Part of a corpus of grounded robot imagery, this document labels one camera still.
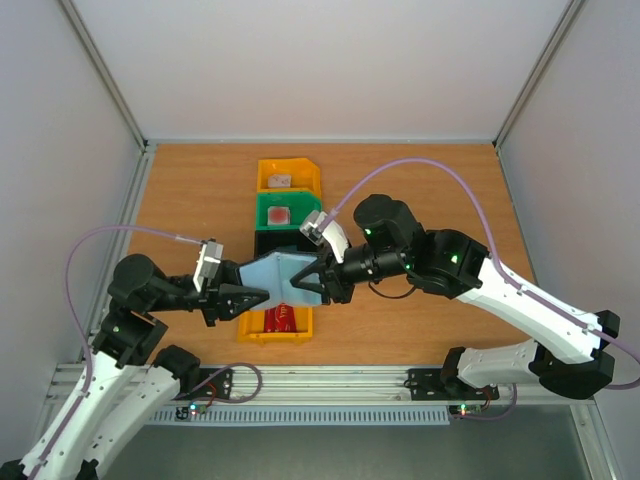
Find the slotted metal strip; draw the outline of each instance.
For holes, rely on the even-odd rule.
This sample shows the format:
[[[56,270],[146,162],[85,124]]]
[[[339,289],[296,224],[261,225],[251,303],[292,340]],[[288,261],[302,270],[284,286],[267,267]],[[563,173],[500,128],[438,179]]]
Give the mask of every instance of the slotted metal strip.
[[[164,407],[149,425],[257,427],[313,425],[448,425],[443,406],[297,406],[218,405],[186,419],[176,407]]]

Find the white object in bin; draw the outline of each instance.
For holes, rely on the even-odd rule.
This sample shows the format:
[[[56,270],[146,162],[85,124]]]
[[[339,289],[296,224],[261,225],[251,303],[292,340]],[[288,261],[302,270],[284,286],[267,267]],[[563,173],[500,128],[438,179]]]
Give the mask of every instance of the white object in bin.
[[[267,225],[291,225],[291,211],[289,207],[267,208]]]
[[[269,188],[291,188],[291,175],[286,173],[276,173],[267,180]]]

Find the pink object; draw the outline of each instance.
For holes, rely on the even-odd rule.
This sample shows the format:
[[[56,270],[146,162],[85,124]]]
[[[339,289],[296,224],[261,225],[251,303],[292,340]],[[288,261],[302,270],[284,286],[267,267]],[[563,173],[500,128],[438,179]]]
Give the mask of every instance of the pink object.
[[[290,225],[291,212],[288,207],[269,207],[267,209],[267,225]]]

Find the black cable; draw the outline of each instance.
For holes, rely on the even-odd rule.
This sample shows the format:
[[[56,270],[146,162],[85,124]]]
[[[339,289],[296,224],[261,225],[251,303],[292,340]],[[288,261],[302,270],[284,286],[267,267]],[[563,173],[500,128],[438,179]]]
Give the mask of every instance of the black cable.
[[[411,287],[411,289],[406,292],[403,293],[402,295],[398,295],[397,297],[393,297],[391,295],[385,295],[384,293],[376,290],[376,288],[373,286],[373,283],[369,282],[369,290],[371,290],[373,293],[375,293],[376,295],[378,295],[379,297],[382,298],[387,298],[389,300],[400,300],[401,298],[407,298],[409,295],[411,295],[413,292],[415,292],[417,290],[416,287]]]

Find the brown table surface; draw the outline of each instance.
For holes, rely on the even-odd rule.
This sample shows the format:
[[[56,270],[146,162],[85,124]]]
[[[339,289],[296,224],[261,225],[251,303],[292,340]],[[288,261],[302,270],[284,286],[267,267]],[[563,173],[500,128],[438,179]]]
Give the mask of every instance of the brown table surface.
[[[328,211],[375,167],[407,156],[430,157],[454,168],[484,207],[502,260],[531,279],[491,145],[159,145],[137,224],[197,238],[215,237],[224,244],[225,258],[244,262],[253,254],[259,159],[311,159],[321,169]],[[405,201],[427,229],[453,228],[487,243],[471,202],[453,179],[433,167],[403,165],[370,181],[339,215],[354,244],[363,240],[352,212],[370,193]],[[198,254],[194,246],[146,234],[133,236],[130,252],[149,255],[168,275],[192,273]],[[388,279],[379,289],[397,295],[407,290],[407,284],[403,278]],[[157,316],[169,326],[160,347],[174,343],[199,356],[203,364],[440,364],[450,347],[490,348],[525,339],[515,328],[475,307],[421,292],[404,300],[386,300],[365,285],[356,288],[348,305],[314,309],[314,336],[304,345],[237,343],[237,322],[207,328],[199,312]]]

